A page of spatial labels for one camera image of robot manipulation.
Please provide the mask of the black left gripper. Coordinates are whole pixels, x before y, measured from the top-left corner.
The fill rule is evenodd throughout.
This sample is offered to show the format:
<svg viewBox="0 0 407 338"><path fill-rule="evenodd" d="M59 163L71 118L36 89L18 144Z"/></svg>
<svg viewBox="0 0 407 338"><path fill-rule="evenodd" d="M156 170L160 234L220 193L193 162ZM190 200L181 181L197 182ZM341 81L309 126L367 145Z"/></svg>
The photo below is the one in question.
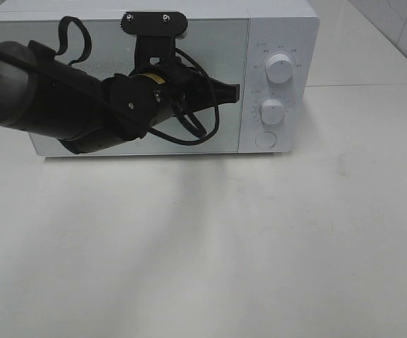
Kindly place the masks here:
<svg viewBox="0 0 407 338"><path fill-rule="evenodd" d="M175 59L174 63L158 62L151 65L150 70L165 79L172 98L184 101L191 112L214 108L215 100L218 105L239 101L240 84L212 80L195 66L185 65L181 59Z"/></svg>

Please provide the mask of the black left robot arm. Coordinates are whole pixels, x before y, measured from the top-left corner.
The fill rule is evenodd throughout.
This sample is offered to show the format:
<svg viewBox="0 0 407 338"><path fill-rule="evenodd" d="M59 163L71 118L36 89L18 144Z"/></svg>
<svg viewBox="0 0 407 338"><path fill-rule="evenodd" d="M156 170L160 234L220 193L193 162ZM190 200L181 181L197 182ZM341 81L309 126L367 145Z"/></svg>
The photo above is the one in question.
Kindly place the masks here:
<svg viewBox="0 0 407 338"><path fill-rule="evenodd" d="M178 80L166 68L99 80L55 58L53 49L0 42L0 127L56 139L72 154L90 154L154 134L170 118L194 135L194 144L212 137L196 112L234 104L240 87L180 65Z"/></svg>

